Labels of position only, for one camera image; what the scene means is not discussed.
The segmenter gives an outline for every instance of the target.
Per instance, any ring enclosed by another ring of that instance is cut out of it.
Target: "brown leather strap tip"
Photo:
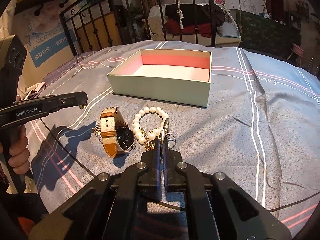
[[[102,138],[108,138],[108,137],[116,136],[117,132],[116,131],[101,132],[100,135]]]
[[[106,117],[116,117],[116,114],[115,113],[102,113],[100,115],[100,119],[101,118],[106,118]]]
[[[117,155],[117,145],[115,143],[104,144],[103,148],[111,158]]]

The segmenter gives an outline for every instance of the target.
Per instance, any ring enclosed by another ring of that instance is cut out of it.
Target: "hand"
[[[13,171],[17,174],[25,174],[29,170],[30,162],[28,158],[30,152],[27,149],[28,138],[26,137],[26,127],[24,125],[19,128],[19,140],[16,141],[9,149],[10,155],[12,157],[9,159],[9,165],[13,167]],[[2,153],[3,148],[0,143],[0,153]]]

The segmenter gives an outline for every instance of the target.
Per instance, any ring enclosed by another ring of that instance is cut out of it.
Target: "wristwatch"
[[[106,108],[100,115],[100,142],[105,152],[114,158],[135,148],[135,136],[118,107]]]

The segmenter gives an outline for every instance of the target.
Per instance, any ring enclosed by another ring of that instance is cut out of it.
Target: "bracelet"
[[[160,123],[159,128],[155,128],[153,131],[150,131],[148,134],[146,131],[140,127],[140,119],[142,116],[148,113],[157,113],[162,118],[162,122]],[[140,144],[143,144],[146,150],[154,149],[154,144],[152,141],[159,137],[163,131],[164,121],[169,118],[169,115],[162,110],[160,107],[145,107],[143,110],[140,110],[137,114],[135,114],[133,119],[133,133],[135,137],[139,141]]]

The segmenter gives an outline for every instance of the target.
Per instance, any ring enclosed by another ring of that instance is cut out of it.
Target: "pearl bracelet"
[[[148,113],[157,113],[160,117],[162,117],[162,122],[159,128],[155,128],[153,131],[149,132],[148,135],[144,129],[140,127],[140,119],[142,116]],[[140,110],[137,114],[135,114],[133,119],[133,132],[135,137],[138,139],[140,144],[146,144],[150,141],[153,141],[157,136],[159,136],[163,131],[163,125],[165,119],[169,118],[169,115],[162,110],[160,107],[145,107],[143,110]]]

